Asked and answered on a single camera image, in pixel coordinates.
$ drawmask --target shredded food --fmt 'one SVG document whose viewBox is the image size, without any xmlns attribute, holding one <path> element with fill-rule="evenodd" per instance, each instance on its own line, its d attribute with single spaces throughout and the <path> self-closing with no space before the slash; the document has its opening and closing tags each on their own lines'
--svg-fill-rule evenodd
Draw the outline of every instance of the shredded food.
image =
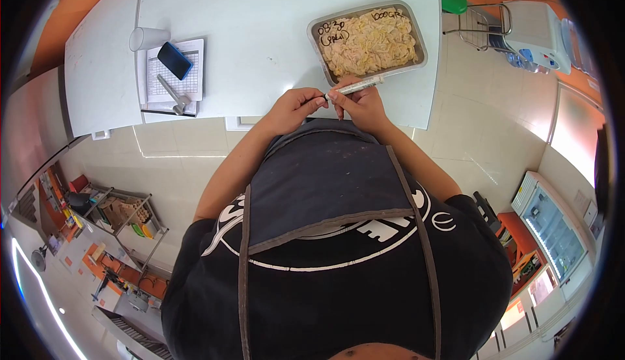
<svg viewBox="0 0 625 360">
<path fill-rule="evenodd" d="M 401 9 L 376 9 L 319 28 L 319 47 L 334 75 L 365 75 L 418 61 L 410 20 Z"/>
</svg>

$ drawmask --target window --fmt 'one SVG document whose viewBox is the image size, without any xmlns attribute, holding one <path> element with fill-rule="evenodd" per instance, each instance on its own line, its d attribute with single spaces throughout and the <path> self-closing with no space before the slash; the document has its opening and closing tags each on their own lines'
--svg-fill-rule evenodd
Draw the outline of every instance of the window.
<svg viewBox="0 0 625 360">
<path fill-rule="evenodd" d="M 559 106 L 551 147 L 562 154 L 594 186 L 597 130 L 605 117 L 596 106 L 566 86 L 558 89 Z"/>
<path fill-rule="evenodd" d="M 523 309 L 521 299 L 517 299 L 510 306 L 508 306 L 506 312 L 504 313 L 504 317 L 501 318 L 501 328 L 506 330 L 523 317 L 525 317 L 525 310 Z"/>
<path fill-rule="evenodd" d="M 556 287 L 556 280 L 553 277 L 553 273 L 551 273 L 551 268 L 547 268 L 529 285 L 529 288 L 527 288 L 527 292 L 529 292 L 529 297 L 532 298 L 534 307 L 544 301 L 545 298 L 551 294 L 554 287 Z"/>
</svg>

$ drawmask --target smartphone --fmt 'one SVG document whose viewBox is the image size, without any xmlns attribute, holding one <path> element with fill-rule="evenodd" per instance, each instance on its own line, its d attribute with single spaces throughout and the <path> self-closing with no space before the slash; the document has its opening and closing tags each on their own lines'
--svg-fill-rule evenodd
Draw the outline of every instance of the smartphone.
<svg viewBox="0 0 625 360">
<path fill-rule="evenodd" d="M 158 51 L 157 58 L 181 81 L 187 76 L 191 67 L 193 67 L 193 63 L 185 58 L 170 42 L 163 44 L 160 51 Z"/>
</svg>

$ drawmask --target white countertop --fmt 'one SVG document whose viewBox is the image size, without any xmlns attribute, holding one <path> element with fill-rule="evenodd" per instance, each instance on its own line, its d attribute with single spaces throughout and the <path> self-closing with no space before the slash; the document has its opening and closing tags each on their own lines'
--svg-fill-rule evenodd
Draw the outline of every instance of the white countertop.
<svg viewBox="0 0 625 360">
<path fill-rule="evenodd" d="M 306 34 L 309 22 L 390 0 L 141 0 L 138 26 L 169 29 L 172 41 L 203 37 L 204 100 L 198 117 L 261 116 L 282 93 L 327 83 Z M 426 66 L 379 87 L 389 119 L 427 128 L 441 40 L 441 1 L 402 0 L 418 22 Z M 75 136 L 180 119 L 142 114 L 128 47 L 137 0 L 100 0 L 66 43 L 67 106 Z M 336 117 L 333 107 L 314 116 Z"/>
<path fill-rule="evenodd" d="M 137 0 L 100 0 L 65 43 L 65 91 L 74 136 L 141 124 L 128 40 Z"/>
<path fill-rule="evenodd" d="M 316 18 L 390 0 L 141 0 L 139 26 L 169 29 L 173 41 L 204 37 L 204 101 L 198 117 L 260 116 L 289 88 L 327 91 L 306 27 Z M 379 87 L 389 119 L 426 128 L 441 38 L 440 0 L 402 0 L 414 12 L 428 53 L 425 67 Z M 317 117 L 336 117 L 333 107 Z M 146 122 L 177 116 L 145 114 Z"/>
</svg>

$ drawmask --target refrigerator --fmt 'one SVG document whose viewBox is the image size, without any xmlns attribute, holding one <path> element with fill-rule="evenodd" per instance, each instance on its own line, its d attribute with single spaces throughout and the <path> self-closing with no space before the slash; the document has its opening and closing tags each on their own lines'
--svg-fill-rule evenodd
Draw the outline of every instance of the refrigerator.
<svg viewBox="0 0 625 360">
<path fill-rule="evenodd" d="M 512 208 L 547 257 L 558 284 L 567 284 L 580 265 L 584 277 L 590 273 L 592 266 L 588 262 L 594 260 L 592 239 L 571 208 L 540 174 L 532 171 L 525 174 Z"/>
</svg>

